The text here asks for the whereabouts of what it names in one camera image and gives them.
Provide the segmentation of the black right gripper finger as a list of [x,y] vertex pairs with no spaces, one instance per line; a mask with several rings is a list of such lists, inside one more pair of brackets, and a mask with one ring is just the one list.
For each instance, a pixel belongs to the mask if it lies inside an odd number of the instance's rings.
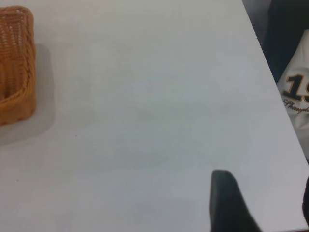
[[211,232],[261,231],[230,171],[214,170],[211,174],[209,215]]

